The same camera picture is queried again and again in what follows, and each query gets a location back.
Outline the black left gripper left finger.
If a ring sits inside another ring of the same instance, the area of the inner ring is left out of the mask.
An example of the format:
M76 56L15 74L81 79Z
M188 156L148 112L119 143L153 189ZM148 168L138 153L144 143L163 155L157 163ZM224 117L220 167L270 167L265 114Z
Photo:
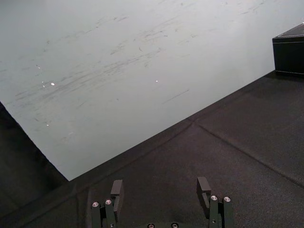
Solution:
M123 199L123 180L115 180L112 185L110 197L102 203L95 201L91 204L91 227L117 228Z

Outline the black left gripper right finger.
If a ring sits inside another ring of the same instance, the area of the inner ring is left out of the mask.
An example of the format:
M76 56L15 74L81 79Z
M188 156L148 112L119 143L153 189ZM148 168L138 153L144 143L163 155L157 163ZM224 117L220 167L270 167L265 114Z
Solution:
M197 196L203 208L209 228L234 228L232 199L229 196L219 198L211 193L211 187L205 177L197 178Z

